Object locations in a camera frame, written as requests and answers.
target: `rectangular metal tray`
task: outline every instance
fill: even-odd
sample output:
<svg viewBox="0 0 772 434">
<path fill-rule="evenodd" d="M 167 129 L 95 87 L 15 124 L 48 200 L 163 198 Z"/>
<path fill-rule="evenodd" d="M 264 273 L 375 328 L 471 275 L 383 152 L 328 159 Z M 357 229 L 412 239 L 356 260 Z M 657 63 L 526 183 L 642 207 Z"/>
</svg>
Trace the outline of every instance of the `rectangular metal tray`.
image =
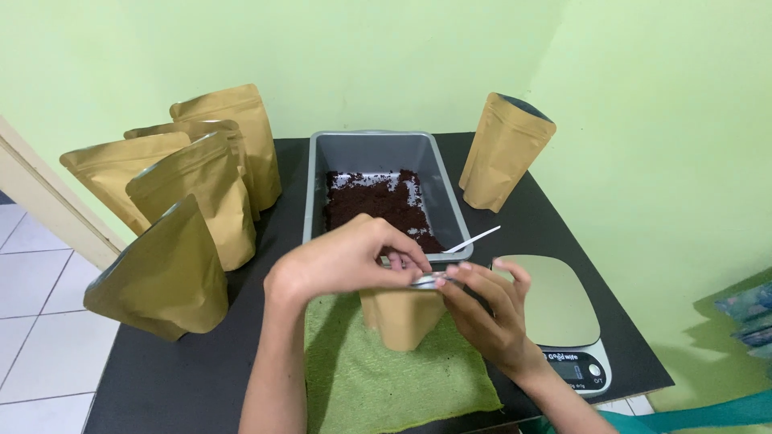
<svg viewBox="0 0 772 434">
<path fill-rule="evenodd" d="M 459 203 L 442 163 L 437 142 L 421 131 L 320 131 L 311 136 L 308 156 L 303 242 L 327 231 L 328 171 L 389 175 L 407 169 L 421 181 L 422 208 L 433 235 L 446 248 L 469 239 Z M 472 244 L 456 253 L 431 253 L 429 262 L 459 262 L 472 255 Z"/>
</svg>

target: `coffee grounds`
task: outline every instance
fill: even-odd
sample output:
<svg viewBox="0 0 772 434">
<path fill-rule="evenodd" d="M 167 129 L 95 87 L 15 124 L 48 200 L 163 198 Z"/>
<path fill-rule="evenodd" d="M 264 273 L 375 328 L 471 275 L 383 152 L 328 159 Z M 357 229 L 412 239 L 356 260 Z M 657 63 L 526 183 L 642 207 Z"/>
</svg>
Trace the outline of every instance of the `coffee grounds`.
<svg viewBox="0 0 772 434">
<path fill-rule="evenodd" d="M 331 231 L 357 214 L 365 213 L 372 217 L 381 217 L 402 233 L 414 239 L 424 253 L 441 253 L 445 247 L 429 233 L 426 215 L 421 210 L 421 196 L 418 175 L 413 171 L 400 170 L 396 188 L 389 190 L 390 178 L 383 175 L 382 181 L 374 185 L 357 185 L 364 176 L 354 173 L 343 185 L 335 186 L 335 180 L 342 175 L 336 171 L 327 172 L 327 197 L 324 217 L 327 230 Z M 410 190 L 407 181 L 415 184 L 419 196 L 410 204 Z"/>
</svg>

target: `black table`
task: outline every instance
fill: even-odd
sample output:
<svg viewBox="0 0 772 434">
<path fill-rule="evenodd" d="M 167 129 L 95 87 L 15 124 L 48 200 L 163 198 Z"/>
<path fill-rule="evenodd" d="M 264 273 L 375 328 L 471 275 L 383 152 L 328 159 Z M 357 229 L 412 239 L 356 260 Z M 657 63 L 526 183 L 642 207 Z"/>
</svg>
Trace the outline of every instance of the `black table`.
<svg viewBox="0 0 772 434">
<path fill-rule="evenodd" d="M 494 256 L 531 254 L 563 260 L 579 276 L 601 325 L 613 379 L 608 391 L 590 402 L 606 402 L 673 385 L 643 336 L 622 309 L 563 219 L 526 173 L 498 214 L 469 207 L 461 198 L 461 177 L 473 133 L 435 135 L 469 232 L 502 228 L 476 243 L 471 260 L 488 264 Z M 256 223 L 258 252 L 228 273 L 233 305 L 207 334 L 187 334 L 170 344 L 121 325 L 96 391 L 86 434 L 142 432 L 190 434 L 236 432 L 244 391 L 255 357 L 262 321 L 262 280 L 271 265 L 298 246 L 303 233 L 308 139 L 276 141 L 284 193 Z M 504 408 L 431 422 L 410 433 L 462 433 L 539 415 L 538 409 L 501 372 L 488 365 Z"/>
</svg>

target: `green towel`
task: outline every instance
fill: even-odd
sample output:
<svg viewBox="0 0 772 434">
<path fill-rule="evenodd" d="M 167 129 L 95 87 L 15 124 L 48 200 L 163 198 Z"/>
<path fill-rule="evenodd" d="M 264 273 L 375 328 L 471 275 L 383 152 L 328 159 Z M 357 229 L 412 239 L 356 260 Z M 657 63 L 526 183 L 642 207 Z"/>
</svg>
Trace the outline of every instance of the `green towel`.
<svg viewBox="0 0 772 434">
<path fill-rule="evenodd" d="M 445 314 L 415 351 L 388 350 L 356 293 L 306 310 L 310 434 L 377 434 L 502 407 L 485 363 Z"/>
</svg>

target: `white floor tile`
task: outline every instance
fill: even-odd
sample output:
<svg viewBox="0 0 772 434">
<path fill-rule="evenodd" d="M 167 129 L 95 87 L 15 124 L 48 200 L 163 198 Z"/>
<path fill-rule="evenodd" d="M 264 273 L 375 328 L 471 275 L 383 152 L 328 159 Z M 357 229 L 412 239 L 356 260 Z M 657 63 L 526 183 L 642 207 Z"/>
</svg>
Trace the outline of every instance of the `white floor tile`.
<svg viewBox="0 0 772 434">
<path fill-rule="evenodd" d="M 34 323 L 35 317 L 0 320 L 0 385 Z"/>
<path fill-rule="evenodd" d="M 621 415 L 628 415 L 628 416 L 633 416 L 634 415 L 632 413 L 632 409 L 630 409 L 630 405 L 624 399 L 620 399 L 619 401 L 606 402 L 605 404 L 596 405 L 595 408 L 598 409 L 598 410 L 603 410 L 604 412 L 619 413 Z"/>
<path fill-rule="evenodd" d="M 646 395 L 635 396 L 627 399 L 630 409 L 636 416 L 651 415 L 654 413 L 652 405 L 648 403 Z"/>
<path fill-rule="evenodd" d="M 13 231 L 0 253 L 39 252 L 68 249 L 69 246 L 53 235 L 30 214 L 25 215 Z"/>
<path fill-rule="evenodd" d="M 118 324 L 88 310 L 38 317 L 0 403 L 95 392 Z"/>
<path fill-rule="evenodd" d="M 0 434 L 80 434 L 93 393 L 0 405 Z"/>
<path fill-rule="evenodd" d="M 77 252 L 73 253 L 64 267 L 64 271 L 62 271 L 62 276 L 56 282 L 51 296 L 46 301 L 43 313 L 54 314 L 85 309 L 83 307 L 83 292 L 86 291 L 89 283 L 99 275 L 99 269 Z"/>
<path fill-rule="evenodd" d="M 0 255 L 0 318 L 37 315 L 72 250 Z"/>
<path fill-rule="evenodd" d="M 26 211 L 18 205 L 0 205 L 0 247 L 22 220 Z"/>
</svg>

